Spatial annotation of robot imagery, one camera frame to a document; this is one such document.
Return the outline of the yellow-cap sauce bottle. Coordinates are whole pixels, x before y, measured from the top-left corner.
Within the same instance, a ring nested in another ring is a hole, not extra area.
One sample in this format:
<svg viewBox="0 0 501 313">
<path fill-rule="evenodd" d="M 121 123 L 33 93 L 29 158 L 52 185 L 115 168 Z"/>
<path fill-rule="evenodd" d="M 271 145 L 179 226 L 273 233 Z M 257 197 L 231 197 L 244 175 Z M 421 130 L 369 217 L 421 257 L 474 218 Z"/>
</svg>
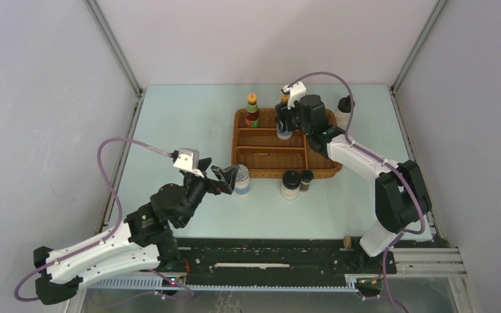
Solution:
<svg viewBox="0 0 501 313">
<path fill-rule="evenodd" d="M 245 123 L 248 127 L 256 128 L 259 126 L 259 108 L 258 97 L 254 93 L 250 93 L 247 97 L 247 108 L 245 112 Z"/>
<path fill-rule="evenodd" d="M 281 104 L 287 104 L 289 98 L 290 98 L 289 95 L 282 94 L 282 96 L 281 96 Z"/>
</svg>

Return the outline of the silver-lid salt jar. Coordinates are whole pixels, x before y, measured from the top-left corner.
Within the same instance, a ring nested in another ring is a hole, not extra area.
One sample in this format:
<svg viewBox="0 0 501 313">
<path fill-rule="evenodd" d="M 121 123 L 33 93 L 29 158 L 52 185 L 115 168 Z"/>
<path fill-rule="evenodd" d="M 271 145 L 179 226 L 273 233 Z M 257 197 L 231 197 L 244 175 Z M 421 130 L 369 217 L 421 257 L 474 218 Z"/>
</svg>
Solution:
<svg viewBox="0 0 501 313">
<path fill-rule="evenodd" d="M 289 140 L 292 137 L 293 132 L 288 130 L 281 130 L 279 127 L 276 128 L 277 137 L 281 140 Z"/>
<path fill-rule="evenodd" d="M 238 198 L 247 198 L 251 191 L 251 179 L 246 166 L 239 164 L 235 177 L 234 194 Z"/>
</svg>

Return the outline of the black-top clear shaker bottle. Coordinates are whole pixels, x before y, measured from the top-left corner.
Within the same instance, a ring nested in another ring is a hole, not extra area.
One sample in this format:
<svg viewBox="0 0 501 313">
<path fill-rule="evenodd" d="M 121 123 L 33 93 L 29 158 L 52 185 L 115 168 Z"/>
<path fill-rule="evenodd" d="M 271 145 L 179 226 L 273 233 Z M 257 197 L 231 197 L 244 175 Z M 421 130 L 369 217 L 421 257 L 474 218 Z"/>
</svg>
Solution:
<svg viewBox="0 0 501 313">
<path fill-rule="evenodd" d="M 347 128 L 352 112 L 351 106 L 350 96 L 343 97 L 339 100 L 337 104 L 337 111 L 335 112 L 338 127 L 342 129 Z"/>
</svg>

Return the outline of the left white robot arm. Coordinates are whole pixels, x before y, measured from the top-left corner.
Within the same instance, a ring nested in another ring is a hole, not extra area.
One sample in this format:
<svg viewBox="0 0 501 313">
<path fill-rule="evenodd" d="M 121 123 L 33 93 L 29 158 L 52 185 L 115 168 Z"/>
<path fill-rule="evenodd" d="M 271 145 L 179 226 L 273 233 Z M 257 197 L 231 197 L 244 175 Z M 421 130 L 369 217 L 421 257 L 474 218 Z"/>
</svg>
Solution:
<svg viewBox="0 0 501 313">
<path fill-rule="evenodd" d="M 210 158 L 182 171 L 182 185 L 168 183 L 149 202 L 111 228 L 77 245 L 59 250 L 42 246 L 33 252 L 40 276 L 38 299 L 54 305 L 78 290 L 107 278 L 135 271 L 177 269 L 182 259 L 173 229 L 184 228 L 206 194 L 231 194 L 239 166 L 220 168 Z"/>
</svg>

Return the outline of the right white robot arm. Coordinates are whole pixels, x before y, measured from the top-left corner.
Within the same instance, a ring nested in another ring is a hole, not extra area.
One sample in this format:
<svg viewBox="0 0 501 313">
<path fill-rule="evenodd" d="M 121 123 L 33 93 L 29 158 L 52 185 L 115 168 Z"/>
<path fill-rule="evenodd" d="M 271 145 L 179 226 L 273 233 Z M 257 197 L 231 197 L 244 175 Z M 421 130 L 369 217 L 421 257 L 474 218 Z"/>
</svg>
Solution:
<svg viewBox="0 0 501 313">
<path fill-rule="evenodd" d="M 411 233 L 412 223 L 420 223 L 417 234 L 425 231 L 425 215 L 432 202 L 416 162 L 396 162 L 358 144 L 345 130 L 329 122 L 318 95 L 304 95 L 300 99 L 283 95 L 275 110 L 275 121 L 281 131 L 301 131 L 314 152 L 374 184 L 376 221 L 359 240 L 361 250 L 353 255 L 357 270 L 369 273 L 376 268 L 379 254 L 393 246 L 399 235 Z"/>
</svg>

